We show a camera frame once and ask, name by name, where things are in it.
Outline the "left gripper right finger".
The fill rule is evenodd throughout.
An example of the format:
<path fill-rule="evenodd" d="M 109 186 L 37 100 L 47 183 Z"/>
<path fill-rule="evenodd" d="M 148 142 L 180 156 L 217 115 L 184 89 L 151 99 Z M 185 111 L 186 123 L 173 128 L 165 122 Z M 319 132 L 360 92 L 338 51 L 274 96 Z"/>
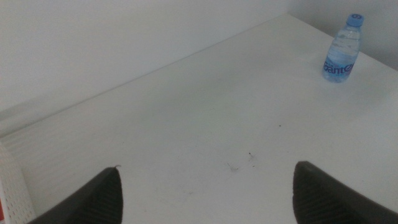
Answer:
<path fill-rule="evenodd" d="M 397 224 L 397 213 L 349 188 L 308 161 L 295 165 L 292 205 L 297 223 Z"/>

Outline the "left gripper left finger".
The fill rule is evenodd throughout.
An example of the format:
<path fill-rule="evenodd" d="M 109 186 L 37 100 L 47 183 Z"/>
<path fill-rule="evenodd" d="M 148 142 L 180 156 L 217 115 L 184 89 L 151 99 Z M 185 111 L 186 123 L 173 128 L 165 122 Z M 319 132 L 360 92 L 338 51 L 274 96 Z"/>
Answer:
<path fill-rule="evenodd" d="M 116 167 L 108 167 L 33 224 L 121 224 L 123 191 Z"/>

